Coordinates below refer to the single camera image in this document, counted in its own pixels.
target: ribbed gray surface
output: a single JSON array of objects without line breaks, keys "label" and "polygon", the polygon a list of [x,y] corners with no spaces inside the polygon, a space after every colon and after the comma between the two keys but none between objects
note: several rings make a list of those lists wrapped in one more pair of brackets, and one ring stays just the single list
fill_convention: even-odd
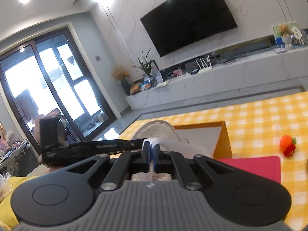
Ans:
[{"label": "ribbed gray surface", "polygon": [[14,231],[290,231],[283,221],[266,227],[245,227],[217,215],[201,192],[181,188],[177,180],[125,181],[121,189],[99,195],[83,217],[54,228],[24,223]]}]

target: yellow cloth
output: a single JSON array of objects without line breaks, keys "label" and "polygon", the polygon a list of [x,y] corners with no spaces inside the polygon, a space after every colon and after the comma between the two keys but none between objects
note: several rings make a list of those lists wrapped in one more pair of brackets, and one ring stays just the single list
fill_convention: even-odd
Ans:
[{"label": "yellow cloth", "polygon": [[[293,230],[308,224],[308,92],[156,119],[174,126],[225,121],[234,158],[279,156],[281,183],[292,197],[285,223]],[[137,129],[151,120],[134,122],[119,138],[131,140]],[[283,135],[297,140],[290,158],[279,151]]]},{"label": "yellow cloth", "polygon": [[[11,177],[9,179],[9,183],[13,187],[13,191],[22,183],[36,178],[37,176],[33,177]],[[18,221],[13,213],[11,208],[11,196],[13,192],[10,192],[7,196],[5,196],[0,202],[0,226],[2,226],[5,230],[7,230],[7,225],[10,229],[16,227],[18,225]]]}]

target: black flat screen tv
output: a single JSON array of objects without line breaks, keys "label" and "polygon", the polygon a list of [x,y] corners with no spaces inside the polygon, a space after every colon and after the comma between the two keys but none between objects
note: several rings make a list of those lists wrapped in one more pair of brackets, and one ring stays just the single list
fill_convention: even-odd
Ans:
[{"label": "black flat screen tv", "polygon": [[140,20],[161,57],[238,27],[224,0],[167,0]]}]

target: pink notebook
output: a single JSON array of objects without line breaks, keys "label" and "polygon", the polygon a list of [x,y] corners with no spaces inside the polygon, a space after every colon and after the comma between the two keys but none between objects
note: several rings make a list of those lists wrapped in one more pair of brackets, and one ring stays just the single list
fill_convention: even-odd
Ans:
[{"label": "pink notebook", "polygon": [[219,161],[241,170],[281,183],[280,158],[277,156],[260,158],[219,159]]}]

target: glass door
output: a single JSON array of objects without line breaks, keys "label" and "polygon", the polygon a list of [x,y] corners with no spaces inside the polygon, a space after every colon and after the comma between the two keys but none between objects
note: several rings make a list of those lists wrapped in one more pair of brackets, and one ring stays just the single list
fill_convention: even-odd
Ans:
[{"label": "glass door", "polygon": [[72,135],[91,140],[116,118],[68,30],[31,40],[0,56],[0,80],[31,144],[37,119],[55,110],[66,116]]}]

